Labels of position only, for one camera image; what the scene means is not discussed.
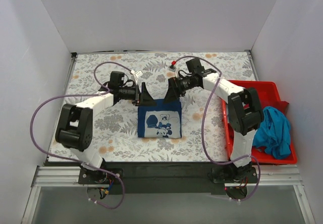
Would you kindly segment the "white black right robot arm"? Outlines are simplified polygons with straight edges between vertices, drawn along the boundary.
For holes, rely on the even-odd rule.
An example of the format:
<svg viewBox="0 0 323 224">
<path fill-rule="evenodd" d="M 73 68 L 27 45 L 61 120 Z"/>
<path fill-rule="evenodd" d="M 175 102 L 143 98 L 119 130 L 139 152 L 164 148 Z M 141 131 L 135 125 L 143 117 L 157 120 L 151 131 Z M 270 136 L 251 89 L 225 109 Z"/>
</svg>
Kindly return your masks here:
<svg viewBox="0 0 323 224">
<path fill-rule="evenodd" d="M 247 178 L 252 170 L 252 144 L 256 130 L 264 120 L 263 111 L 255 88 L 244 88 L 233 84 L 222 77 L 222 72 L 216 66 L 206 69 L 200 57 L 188 56 L 186 66 L 187 76 L 182 76 L 176 68 L 176 61 L 169 70 L 176 75 L 168 79 L 168 90 L 164 98 L 169 103 L 183 97 L 187 90 L 200 87 L 218 96 L 228 108 L 227 118 L 234 131 L 233 151 L 229 161 L 212 163 L 219 166 L 215 177 L 221 181 L 232 180 L 240 182 Z"/>
</svg>

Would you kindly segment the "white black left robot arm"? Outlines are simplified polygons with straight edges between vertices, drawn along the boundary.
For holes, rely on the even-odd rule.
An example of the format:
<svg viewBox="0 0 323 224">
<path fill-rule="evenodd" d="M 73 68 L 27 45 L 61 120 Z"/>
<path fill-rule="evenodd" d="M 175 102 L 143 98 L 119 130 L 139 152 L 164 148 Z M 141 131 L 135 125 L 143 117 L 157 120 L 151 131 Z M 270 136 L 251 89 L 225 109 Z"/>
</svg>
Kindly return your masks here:
<svg viewBox="0 0 323 224">
<path fill-rule="evenodd" d="M 107 171 L 104 159 L 91 146 L 93 118 L 120 100 L 130 100 L 135 106 L 156 106 L 144 82 L 139 87 L 136 79 L 125 81 L 125 76 L 123 72 L 111 72 L 110 80 L 101 86 L 97 96 L 65 104 L 61 110 L 55 140 L 72 151 L 85 175 L 98 184 L 107 181 Z"/>
</svg>

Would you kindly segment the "navy blue t shirt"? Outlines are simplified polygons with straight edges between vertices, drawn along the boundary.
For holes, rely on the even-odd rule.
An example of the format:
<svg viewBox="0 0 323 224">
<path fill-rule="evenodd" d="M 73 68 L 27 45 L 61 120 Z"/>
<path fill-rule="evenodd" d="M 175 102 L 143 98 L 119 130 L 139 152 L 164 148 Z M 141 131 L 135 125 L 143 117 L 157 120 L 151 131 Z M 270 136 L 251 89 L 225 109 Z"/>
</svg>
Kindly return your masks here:
<svg viewBox="0 0 323 224">
<path fill-rule="evenodd" d="M 155 100 L 156 106 L 138 108 L 137 136 L 139 138 L 182 137 L 182 104 L 180 100 L 164 103 Z"/>
</svg>

